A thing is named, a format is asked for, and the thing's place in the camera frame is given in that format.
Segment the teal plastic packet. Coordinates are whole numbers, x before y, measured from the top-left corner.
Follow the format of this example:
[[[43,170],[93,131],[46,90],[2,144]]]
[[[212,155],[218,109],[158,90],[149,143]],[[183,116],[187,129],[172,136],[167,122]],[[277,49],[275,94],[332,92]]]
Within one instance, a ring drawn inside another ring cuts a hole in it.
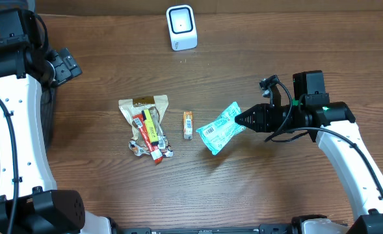
[[[246,129],[235,122],[240,113],[241,109],[234,101],[213,122],[196,130],[213,155],[217,155],[235,135]]]

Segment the orange small snack box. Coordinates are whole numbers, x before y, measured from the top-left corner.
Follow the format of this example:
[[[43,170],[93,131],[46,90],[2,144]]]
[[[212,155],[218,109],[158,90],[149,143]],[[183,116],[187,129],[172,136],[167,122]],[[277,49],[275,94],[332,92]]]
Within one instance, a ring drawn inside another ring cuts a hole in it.
[[[192,140],[193,134],[193,114],[191,111],[183,113],[183,136],[185,140]]]

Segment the beige snack pouch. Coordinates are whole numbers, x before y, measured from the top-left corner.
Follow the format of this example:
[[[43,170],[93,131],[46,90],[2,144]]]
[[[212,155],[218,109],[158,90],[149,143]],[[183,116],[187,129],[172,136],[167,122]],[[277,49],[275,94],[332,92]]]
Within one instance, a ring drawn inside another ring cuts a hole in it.
[[[140,114],[145,109],[148,109],[151,114],[158,136],[163,137],[165,135],[161,127],[161,122],[168,108],[167,95],[142,96],[134,99],[121,99],[118,101],[118,105],[125,119],[131,125],[133,133],[131,138],[132,140],[143,144],[143,139],[140,135],[140,131],[137,129],[137,126],[134,123],[133,117],[134,115]]]

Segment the yellow highlighter pen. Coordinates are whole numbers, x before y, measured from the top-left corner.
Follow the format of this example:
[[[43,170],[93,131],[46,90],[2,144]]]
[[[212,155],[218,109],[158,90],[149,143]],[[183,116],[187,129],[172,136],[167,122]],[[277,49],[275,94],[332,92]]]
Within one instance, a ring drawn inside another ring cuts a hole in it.
[[[150,139],[151,145],[158,146],[159,139],[158,139],[158,135],[157,135],[156,128],[154,126],[150,111],[148,109],[143,110],[142,117],[144,118],[144,123],[146,126],[146,130],[148,132],[148,137]]]

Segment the red snack stick packet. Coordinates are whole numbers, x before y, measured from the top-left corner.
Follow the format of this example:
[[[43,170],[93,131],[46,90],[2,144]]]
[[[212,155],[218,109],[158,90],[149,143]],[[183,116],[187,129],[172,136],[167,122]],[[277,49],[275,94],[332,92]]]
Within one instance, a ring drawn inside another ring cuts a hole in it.
[[[150,142],[148,136],[148,131],[144,123],[144,119],[141,114],[137,114],[133,117],[135,124],[137,125],[138,130],[140,131],[142,138],[145,142],[145,145],[149,149],[150,155],[152,156],[155,164],[159,164],[163,160],[163,155],[157,146],[153,146]]]

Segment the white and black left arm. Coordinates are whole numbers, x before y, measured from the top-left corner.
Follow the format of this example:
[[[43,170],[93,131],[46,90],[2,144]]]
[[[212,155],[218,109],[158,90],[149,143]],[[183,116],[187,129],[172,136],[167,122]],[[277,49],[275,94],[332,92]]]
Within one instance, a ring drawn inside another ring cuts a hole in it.
[[[80,74],[67,49],[50,48],[39,15],[0,11],[0,233],[116,233],[77,191],[57,188],[46,157],[42,94]]]

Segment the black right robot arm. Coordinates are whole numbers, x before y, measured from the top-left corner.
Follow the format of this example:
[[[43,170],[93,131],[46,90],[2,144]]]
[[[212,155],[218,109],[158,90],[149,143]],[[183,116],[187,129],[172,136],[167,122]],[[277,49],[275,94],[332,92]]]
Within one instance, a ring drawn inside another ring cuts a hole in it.
[[[331,221],[320,214],[294,217],[289,224],[265,224],[260,233],[383,233],[383,174],[376,165],[356,119],[344,102],[331,102],[321,70],[293,75],[294,93],[288,105],[281,104],[277,75],[260,81],[269,103],[257,104],[235,117],[235,123],[258,133],[266,141],[294,133],[309,135],[327,156],[348,196],[354,223]]]

